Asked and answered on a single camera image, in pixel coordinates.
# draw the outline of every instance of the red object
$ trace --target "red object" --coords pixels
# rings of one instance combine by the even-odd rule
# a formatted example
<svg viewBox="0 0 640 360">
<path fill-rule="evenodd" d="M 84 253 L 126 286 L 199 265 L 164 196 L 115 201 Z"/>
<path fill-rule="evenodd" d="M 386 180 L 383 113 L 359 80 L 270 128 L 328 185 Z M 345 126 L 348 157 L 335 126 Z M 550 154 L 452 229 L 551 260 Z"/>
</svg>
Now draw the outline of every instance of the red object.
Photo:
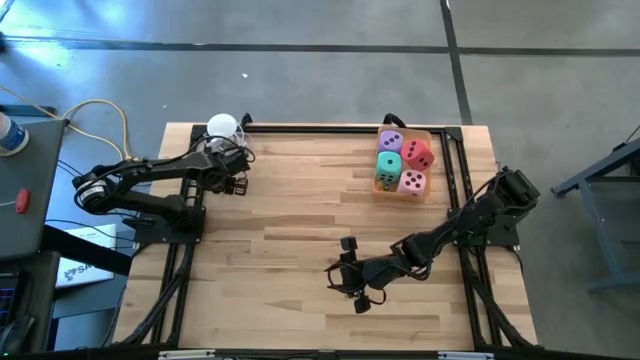
<svg viewBox="0 0 640 360">
<path fill-rule="evenodd" d="M 427 144 L 420 139 L 407 140 L 402 144 L 402 151 L 400 151 L 402 155 L 402 160 L 404 160 L 407 165 L 411 167 L 413 170 L 424 171 L 431 164 L 433 164 L 433 160 L 435 157 Z"/>
<path fill-rule="evenodd" d="M 31 193 L 27 189 L 20 189 L 18 191 L 18 197 L 16 198 L 16 213 L 24 214 L 27 212 L 29 208 L 29 198 L 31 197 Z"/>
</svg>

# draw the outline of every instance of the red die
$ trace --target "red die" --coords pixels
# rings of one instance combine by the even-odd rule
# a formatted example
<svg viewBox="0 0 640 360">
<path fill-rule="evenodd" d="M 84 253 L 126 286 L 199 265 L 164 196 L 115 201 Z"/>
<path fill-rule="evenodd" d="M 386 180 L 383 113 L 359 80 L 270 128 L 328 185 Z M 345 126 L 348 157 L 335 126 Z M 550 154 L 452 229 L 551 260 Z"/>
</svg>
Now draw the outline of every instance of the red die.
<svg viewBox="0 0 640 360">
<path fill-rule="evenodd" d="M 402 144 L 402 160 L 413 170 L 424 171 L 433 164 L 434 156 L 427 144 L 420 139 L 407 140 Z"/>
</svg>

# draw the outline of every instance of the die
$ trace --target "die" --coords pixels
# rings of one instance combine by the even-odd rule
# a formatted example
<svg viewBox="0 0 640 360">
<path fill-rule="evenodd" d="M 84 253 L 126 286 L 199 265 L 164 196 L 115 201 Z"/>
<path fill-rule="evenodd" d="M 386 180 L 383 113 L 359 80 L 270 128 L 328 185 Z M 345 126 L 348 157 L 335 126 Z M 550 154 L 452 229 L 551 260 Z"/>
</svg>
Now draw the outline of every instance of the die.
<svg viewBox="0 0 640 360">
<path fill-rule="evenodd" d="M 383 151 L 378 154 L 376 163 L 376 180 L 383 183 L 394 183 L 400 180 L 402 173 L 402 158 L 391 151 Z"/>
<path fill-rule="evenodd" d="M 427 184 L 426 176 L 415 170 L 405 170 L 402 172 L 398 189 L 396 192 L 403 194 L 411 194 L 413 196 L 422 196 Z"/>
<path fill-rule="evenodd" d="M 383 131 L 380 133 L 380 142 L 378 143 L 378 152 L 393 151 L 400 153 L 402 149 L 402 135 L 397 131 Z"/>
<path fill-rule="evenodd" d="M 420 139 L 407 140 L 402 145 L 402 159 L 409 165 L 413 170 L 424 171 L 431 164 L 433 164 L 433 160 L 435 156 L 424 141 Z"/>
</svg>

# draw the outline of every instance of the pink die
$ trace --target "pink die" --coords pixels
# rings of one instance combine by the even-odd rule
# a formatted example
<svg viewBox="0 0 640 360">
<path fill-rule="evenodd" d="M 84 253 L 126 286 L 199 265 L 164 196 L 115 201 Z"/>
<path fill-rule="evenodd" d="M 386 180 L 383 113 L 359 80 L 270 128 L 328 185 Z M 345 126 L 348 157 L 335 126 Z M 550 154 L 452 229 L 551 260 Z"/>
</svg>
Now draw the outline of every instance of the pink die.
<svg viewBox="0 0 640 360">
<path fill-rule="evenodd" d="M 422 196 L 426 184 L 427 179 L 423 173 L 415 170 L 405 170 L 402 172 L 402 176 L 400 176 L 398 189 L 396 191 L 413 196 Z"/>
</svg>

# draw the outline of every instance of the table leg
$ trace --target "table leg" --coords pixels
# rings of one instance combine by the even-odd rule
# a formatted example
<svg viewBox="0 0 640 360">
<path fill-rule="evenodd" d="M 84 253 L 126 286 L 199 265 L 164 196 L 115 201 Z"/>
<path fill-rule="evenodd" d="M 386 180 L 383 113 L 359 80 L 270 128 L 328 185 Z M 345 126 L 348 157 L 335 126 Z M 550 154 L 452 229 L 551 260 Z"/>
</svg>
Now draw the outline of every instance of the table leg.
<svg viewBox="0 0 640 360">
<path fill-rule="evenodd" d="M 41 250 L 53 250 L 62 257 L 97 268 L 127 276 L 131 257 L 70 235 L 60 229 L 45 225 Z"/>
</svg>

